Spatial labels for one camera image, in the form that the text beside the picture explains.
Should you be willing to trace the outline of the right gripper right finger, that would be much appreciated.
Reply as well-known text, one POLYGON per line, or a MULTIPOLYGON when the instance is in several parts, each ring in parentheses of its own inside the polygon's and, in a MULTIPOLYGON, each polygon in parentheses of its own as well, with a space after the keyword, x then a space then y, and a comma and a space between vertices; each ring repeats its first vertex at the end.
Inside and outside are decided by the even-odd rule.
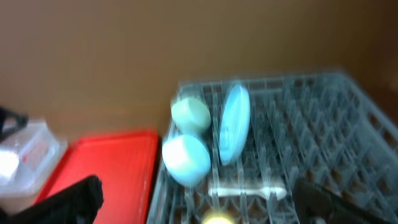
POLYGON ((297 179, 292 190, 300 224, 388 224, 377 217, 307 179, 297 179))

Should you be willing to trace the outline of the mint green bowl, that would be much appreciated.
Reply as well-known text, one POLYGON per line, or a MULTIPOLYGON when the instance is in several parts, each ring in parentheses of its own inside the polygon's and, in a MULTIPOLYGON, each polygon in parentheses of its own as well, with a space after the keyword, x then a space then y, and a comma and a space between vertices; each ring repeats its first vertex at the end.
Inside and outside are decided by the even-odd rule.
POLYGON ((171 104, 171 115, 176 127, 185 134, 202 135, 210 126, 210 110, 202 100, 192 96, 171 104))

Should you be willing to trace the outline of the yellow plastic cup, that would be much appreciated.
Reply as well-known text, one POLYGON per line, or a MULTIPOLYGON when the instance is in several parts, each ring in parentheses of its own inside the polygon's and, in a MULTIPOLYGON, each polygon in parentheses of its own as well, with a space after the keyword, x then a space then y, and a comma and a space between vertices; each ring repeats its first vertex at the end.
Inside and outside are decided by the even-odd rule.
POLYGON ((201 224, 234 224, 234 220, 226 212, 209 212, 203 216, 201 224))

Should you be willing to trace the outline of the light blue plate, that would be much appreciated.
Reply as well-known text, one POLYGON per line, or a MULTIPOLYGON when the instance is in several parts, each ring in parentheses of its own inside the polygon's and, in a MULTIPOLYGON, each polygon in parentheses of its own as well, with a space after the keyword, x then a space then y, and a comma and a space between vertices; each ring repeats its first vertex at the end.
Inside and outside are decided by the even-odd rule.
POLYGON ((248 136, 250 119, 248 90, 235 85, 227 97, 220 125, 219 155, 223 166, 239 159, 248 136))

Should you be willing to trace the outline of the light blue bowl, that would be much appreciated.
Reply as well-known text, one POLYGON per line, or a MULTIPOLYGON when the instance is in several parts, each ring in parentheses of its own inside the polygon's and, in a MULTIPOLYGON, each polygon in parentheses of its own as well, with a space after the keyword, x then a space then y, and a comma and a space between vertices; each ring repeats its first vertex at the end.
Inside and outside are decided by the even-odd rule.
POLYGON ((211 168, 210 154, 196 136, 182 134, 162 146, 162 158, 173 179, 184 187, 195 187, 211 168))

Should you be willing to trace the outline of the white plastic spoon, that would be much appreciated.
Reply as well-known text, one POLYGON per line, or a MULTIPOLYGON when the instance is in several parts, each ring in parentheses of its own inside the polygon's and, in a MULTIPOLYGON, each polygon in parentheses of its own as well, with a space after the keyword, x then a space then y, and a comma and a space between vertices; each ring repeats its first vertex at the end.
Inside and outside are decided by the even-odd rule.
POLYGON ((240 195, 258 196, 265 200, 270 200, 274 196, 277 200, 281 200, 287 196, 284 187, 262 187, 239 189, 236 187, 213 187, 208 190, 209 195, 217 195, 219 197, 237 197, 240 195))

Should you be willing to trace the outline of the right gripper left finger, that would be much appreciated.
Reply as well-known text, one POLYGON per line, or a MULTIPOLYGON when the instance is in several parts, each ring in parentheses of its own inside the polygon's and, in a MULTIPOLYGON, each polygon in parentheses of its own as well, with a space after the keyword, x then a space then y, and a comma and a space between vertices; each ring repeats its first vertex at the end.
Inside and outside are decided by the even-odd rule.
POLYGON ((90 175, 17 214, 1 211, 1 224, 91 224, 103 203, 102 182, 90 175))

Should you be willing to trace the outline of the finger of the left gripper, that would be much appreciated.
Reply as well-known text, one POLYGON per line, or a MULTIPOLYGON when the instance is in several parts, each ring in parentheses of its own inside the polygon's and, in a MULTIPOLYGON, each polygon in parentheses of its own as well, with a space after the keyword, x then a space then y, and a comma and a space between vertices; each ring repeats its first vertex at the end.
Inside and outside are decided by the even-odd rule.
POLYGON ((24 129, 28 121, 29 117, 26 114, 19 114, 1 107, 1 140, 24 129))

